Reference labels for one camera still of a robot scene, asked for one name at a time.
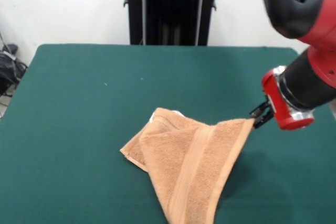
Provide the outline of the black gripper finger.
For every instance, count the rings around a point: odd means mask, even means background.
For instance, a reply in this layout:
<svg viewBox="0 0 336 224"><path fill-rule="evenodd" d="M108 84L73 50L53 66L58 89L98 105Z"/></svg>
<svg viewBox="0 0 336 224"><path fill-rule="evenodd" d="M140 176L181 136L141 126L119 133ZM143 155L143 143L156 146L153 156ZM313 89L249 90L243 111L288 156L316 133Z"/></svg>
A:
<svg viewBox="0 0 336 224"><path fill-rule="evenodd" d="M264 114L265 111L267 111L270 107L270 104L268 101L264 101L260 105L258 105L255 109L253 109L249 115L251 118L258 118Z"/></svg>
<svg viewBox="0 0 336 224"><path fill-rule="evenodd" d="M254 129L260 128L265 123L267 123L269 120L271 120L273 117L274 117L274 114L271 111L268 111L268 112L265 112L265 113L263 112L263 113L253 114L253 118L254 118L253 127L254 127Z"/></svg>

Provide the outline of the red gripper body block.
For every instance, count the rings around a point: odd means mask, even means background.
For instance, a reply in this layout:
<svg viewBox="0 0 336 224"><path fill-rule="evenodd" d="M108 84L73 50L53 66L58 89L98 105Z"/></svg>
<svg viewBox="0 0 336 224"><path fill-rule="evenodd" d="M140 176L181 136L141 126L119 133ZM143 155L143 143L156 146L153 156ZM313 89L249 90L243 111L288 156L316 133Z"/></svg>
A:
<svg viewBox="0 0 336 224"><path fill-rule="evenodd" d="M269 70L262 78L262 87L273 115L281 130L294 131L314 122L312 110L299 110L291 105L280 92L280 76L286 66Z"/></svg>

